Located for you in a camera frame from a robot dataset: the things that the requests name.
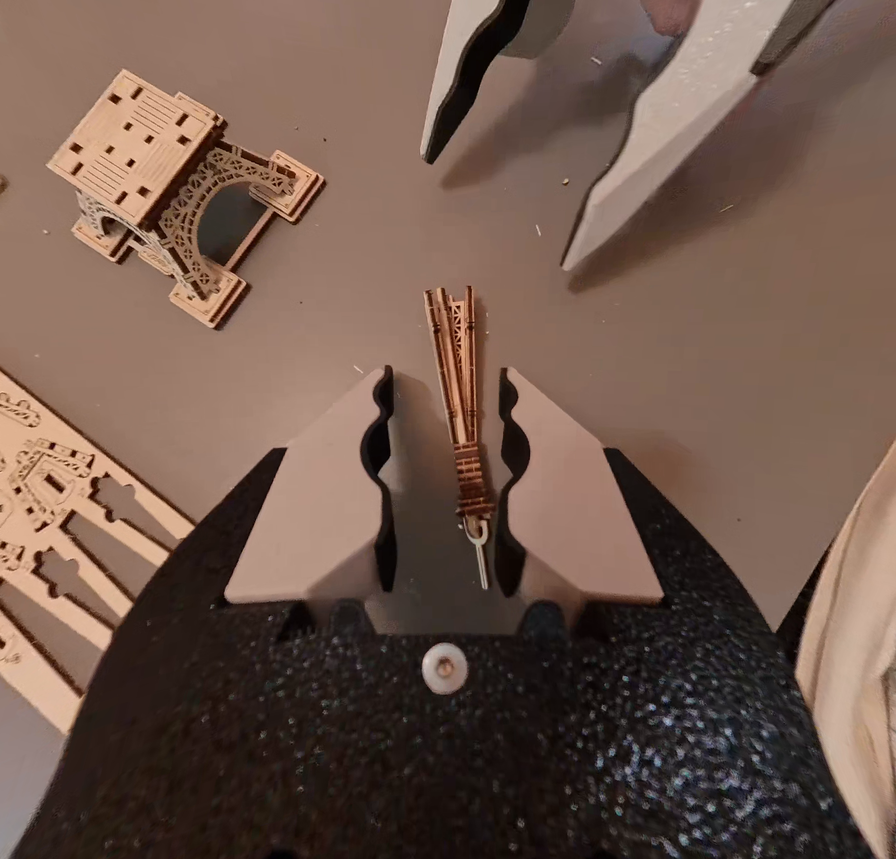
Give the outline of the grey desk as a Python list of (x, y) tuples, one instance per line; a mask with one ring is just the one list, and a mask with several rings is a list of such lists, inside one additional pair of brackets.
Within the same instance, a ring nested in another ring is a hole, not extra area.
[[(894, 0), (839, 0), (572, 275), (667, 43), (577, 0), (429, 166), (449, 5), (2, 0), (2, 368), (197, 523), (108, 655), (49, 625), (98, 663), (68, 741), (2, 684), (2, 856), (872, 857), (775, 630), (894, 441)], [(328, 183), (218, 332), (46, 168), (120, 69)], [(496, 491), (512, 367), (608, 447), (660, 607), (479, 589), (422, 301), (468, 282)], [(287, 444), (386, 365), (392, 592), (230, 605)]]

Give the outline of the small wooden laser-cut sheet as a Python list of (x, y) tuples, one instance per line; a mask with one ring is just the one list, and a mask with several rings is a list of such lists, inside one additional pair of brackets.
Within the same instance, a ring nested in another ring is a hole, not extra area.
[[(213, 109), (124, 69), (48, 162), (75, 189), (73, 236), (114, 264), (134, 253), (173, 279), (170, 301), (210, 329), (248, 292), (237, 267), (274, 216), (295, 225), (325, 187), (282, 151), (231, 143), (227, 128)], [(200, 248), (200, 225), (218, 194), (237, 186), (263, 214), (218, 264)]]

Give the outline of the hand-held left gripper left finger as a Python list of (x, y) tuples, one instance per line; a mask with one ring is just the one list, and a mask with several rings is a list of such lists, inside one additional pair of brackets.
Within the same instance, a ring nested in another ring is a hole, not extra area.
[(393, 590), (389, 487), (394, 375), (367, 375), (286, 446), (227, 584), (233, 606), (299, 602), (323, 622), (343, 600)]

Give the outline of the wooden tower spire piece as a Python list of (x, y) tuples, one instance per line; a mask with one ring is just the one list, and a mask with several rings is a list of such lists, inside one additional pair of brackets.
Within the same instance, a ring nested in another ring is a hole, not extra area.
[(454, 454), (457, 514), (467, 522), (485, 521), (495, 506), (478, 435), (475, 292), (470, 285), (460, 298), (442, 287), (425, 291), (424, 308)]

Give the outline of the small metal pin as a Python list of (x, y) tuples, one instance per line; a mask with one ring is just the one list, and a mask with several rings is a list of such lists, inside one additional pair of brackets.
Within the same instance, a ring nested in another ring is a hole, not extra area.
[(479, 584), (484, 591), (487, 591), (489, 589), (489, 573), (486, 545), (490, 536), (488, 520), (484, 517), (464, 515), (462, 516), (462, 528), (466, 539), (475, 551)]

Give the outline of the person's beige clothing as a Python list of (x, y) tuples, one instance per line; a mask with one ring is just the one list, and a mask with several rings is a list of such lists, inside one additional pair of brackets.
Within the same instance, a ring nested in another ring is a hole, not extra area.
[(796, 675), (833, 780), (875, 857), (894, 857), (895, 446), (822, 563)]

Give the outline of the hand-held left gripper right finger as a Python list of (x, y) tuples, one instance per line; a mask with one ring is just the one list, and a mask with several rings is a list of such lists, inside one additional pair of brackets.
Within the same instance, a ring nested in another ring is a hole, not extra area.
[(512, 367), (501, 370), (496, 579), (505, 597), (556, 605), (660, 606), (664, 590), (598, 437)]

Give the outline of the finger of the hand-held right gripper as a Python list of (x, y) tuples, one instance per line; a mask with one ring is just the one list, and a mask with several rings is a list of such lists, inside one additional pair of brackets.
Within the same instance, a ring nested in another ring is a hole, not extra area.
[(491, 63), (518, 34), (531, 0), (452, 0), (421, 137), (434, 163), (468, 115)]
[(700, 0), (583, 197), (562, 269), (575, 270), (610, 240), (835, 1)]

